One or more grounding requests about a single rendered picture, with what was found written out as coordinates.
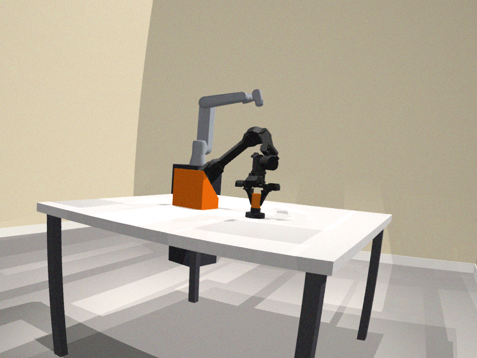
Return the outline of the orange knob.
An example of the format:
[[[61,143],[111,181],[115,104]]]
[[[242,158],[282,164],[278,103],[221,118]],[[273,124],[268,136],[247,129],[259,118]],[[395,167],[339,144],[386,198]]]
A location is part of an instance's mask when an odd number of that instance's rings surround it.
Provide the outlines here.
[[[252,193],[252,204],[251,208],[260,208],[260,199],[261,199],[261,194],[257,193]]]

